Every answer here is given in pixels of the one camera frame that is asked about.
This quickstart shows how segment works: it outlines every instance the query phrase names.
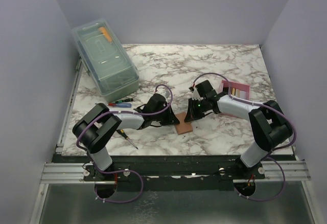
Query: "blue screwdriver handle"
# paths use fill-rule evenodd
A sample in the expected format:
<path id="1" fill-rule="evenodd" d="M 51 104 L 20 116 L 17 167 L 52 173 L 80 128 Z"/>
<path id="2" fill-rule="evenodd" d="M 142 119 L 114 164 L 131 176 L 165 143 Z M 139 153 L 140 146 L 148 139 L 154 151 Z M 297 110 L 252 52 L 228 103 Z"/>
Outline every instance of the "blue screwdriver handle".
<path id="1" fill-rule="evenodd" d="M 119 104 L 109 104 L 110 106 L 113 107 L 121 107 L 121 108 L 131 108 L 132 104 L 131 103 L 119 103 Z"/>

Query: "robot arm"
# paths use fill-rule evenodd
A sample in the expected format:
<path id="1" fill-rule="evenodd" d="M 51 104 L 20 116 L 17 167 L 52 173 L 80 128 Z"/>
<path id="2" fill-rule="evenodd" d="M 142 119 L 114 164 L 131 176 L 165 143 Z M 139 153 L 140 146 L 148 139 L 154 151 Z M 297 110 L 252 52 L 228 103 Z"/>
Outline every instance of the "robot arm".
<path id="1" fill-rule="evenodd" d="M 212 110 L 216 114 L 233 115 L 251 123 L 254 143 L 237 160 L 241 170 L 255 166 L 273 148 L 293 134 L 290 124 L 284 118 L 265 107 L 236 101 L 224 92 L 217 94 L 207 80 L 199 83 L 195 88 L 195 95 L 189 99 L 185 122 L 201 119 L 206 116 L 205 112 Z M 263 104 L 282 113 L 275 101 Z"/>
<path id="2" fill-rule="evenodd" d="M 135 109 L 139 114 L 153 114 L 163 110 L 167 106 L 164 96 L 154 94 L 147 104 Z M 90 110 L 81 120 L 73 127 L 73 134 L 79 137 L 82 131 L 98 116 L 109 111 L 109 108 L 102 103 L 97 104 Z M 153 116 L 142 116 L 135 114 L 108 114 L 98 120 L 98 124 L 93 124 L 82 136 L 80 142 L 87 149 L 88 155 L 96 163 L 101 170 L 106 170 L 111 164 L 112 159 L 105 148 L 106 144 L 115 133 L 116 130 L 132 128 L 144 129 L 151 126 L 153 121 L 163 125 L 179 124 L 179 120 L 175 117 L 171 107 L 162 113 Z"/>
<path id="3" fill-rule="evenodd" d="M 265 107 L 244 104 L 232 99 L 224 92 L 217 94 L 207 80 L 199 83 L 195 88 L 194 96 L 189 99 L 185 122 L 202 119 L 207 115 L 205 112 L 211 110 L 216 114 L 226 113 L 250 122 L 255 142 L 237 160 L 236 166 L 241 171 L 246 171 L 255 166 L 273 148 L 293 134 L 290 124 L 284 118 Z M 282 112 L 275 101 L 268 101 L 263 104 Z M 153 121 L 157 121 L 161 125 L 179 124 L 171 107 L 153 116 L 142 116 L 142 113 L 156 113 L 166 106 L 166 99 L 162 95 L 154 94 L 147 104 L 135 109 L 141 115 L 120 113 L 104 116 L 98 121 L 102 126 L 98 128 L 93 124 L 80 141 L 97 166 L 101 170 L 105 170 L 112 164 L 112 159 L 105 145 L 116 130 L 125 128 L 144 129 L 151 126 Z M 107 111 L 109 109 L 106 105 L 97 104 L 74 126 L 74 135 L 79 137 L 96 117 Z"/>

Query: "marble surface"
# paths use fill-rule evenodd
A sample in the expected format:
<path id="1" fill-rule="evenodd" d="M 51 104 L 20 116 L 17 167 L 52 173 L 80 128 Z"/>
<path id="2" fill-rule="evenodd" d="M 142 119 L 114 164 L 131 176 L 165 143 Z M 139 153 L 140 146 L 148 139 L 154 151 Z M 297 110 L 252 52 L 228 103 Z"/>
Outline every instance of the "marble surface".
<path id="1" fill-rule="evenodd" d="M 229 80 L 251 86 L 250 99 L 275 99 L 270 79 L 258 45 L 125 45 L 127 54 L 139 70 L 139 90 L 133 98 L 133 107 L 147 103 L 154 87 L 164 83 L 172 87 L 175 114 L 187 111 L 192 81 L 202 73 L 216 72 Z M 219 77 L 206 76 L 218 88 Z M 85 155 L 76 147 L 72 127 L 96 103 L 106 103 L 92 79 L 82 70 L 62 155 Z M 249 122 L 224 115 L 211 114 L 192 123 L 193 132 L 178 135 L 174 126 L 148 127 L 143 130 L 126 129 L 126 134 L 139 147 L 115 133 L 107 144 L 110 155 L 230 155 L 241 154 L 253 142 Z M 292 149 L 276 154 L 292 154 Z"/>

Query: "screwdriver handle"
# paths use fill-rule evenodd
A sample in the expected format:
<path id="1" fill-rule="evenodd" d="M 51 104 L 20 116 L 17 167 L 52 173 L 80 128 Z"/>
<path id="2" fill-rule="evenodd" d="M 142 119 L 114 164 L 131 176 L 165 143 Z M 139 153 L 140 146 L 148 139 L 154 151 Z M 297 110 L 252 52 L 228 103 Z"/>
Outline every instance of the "screwdriver handle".
<path id="1" fill-rule="evenodd" d="M 126 100 L 119 100 L 119 101 L 116 101 L 115 103 L 118 104 L 118 103 L 131 102 L 131 101 L 133 101 L 133 98 L 126 99 Z"/>
<path id="2" fill-rule="evenodd" d="M 121 107 L 121 108 L 131 108 L 132 107 L 131 103 L 120 103 L 120 104 L 109 103 L 108 105 L 114 106 L 114 107 Z"/>
<path id="3" fill-rule="evenodd" d="M 122 129 L 118 129 L 118 130 L 116 130 L 116 132 L 119 133 L 125 139 L 128 138 L 127 134 L 125 134 L 125 132 Z"/>

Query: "orange object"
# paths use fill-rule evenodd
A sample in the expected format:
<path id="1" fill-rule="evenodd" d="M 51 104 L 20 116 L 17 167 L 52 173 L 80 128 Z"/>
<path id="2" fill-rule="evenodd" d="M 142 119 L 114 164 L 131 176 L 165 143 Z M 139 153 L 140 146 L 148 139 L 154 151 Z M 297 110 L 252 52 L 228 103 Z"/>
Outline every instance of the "orange object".
<path id="1" fill-rule="evenodd" d="M 98 30 L 104 35 L 104 37 L 108 40 L 108 42 L 112 42 L 112 38 L 109 35 L 109 32 L 104 27 L 98 28 Z"/>
<path id="2" fill-rule="evenodd" d="M 175 125 L 175 128 L 179 135 L 193 131 L 191 123 L 184 122 L 184 119 L 186 117 L 185 112 L 176 114 L 176 117 L 179 120 L 179 124 Z"/>

